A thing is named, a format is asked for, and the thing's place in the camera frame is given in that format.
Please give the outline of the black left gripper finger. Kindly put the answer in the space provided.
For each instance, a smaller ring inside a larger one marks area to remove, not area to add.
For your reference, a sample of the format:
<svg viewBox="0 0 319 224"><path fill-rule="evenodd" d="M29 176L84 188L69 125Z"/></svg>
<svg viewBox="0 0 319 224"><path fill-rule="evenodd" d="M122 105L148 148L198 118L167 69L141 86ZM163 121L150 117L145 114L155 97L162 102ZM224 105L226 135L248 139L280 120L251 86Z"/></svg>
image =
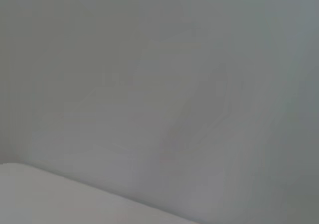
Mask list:
<svg viewBox="0 0 319 224"><path fill-rule="evenodd" d="M163 147L193 147L224 113L228 66L220 63L208 71L181 107L162 141Z"/></svg>

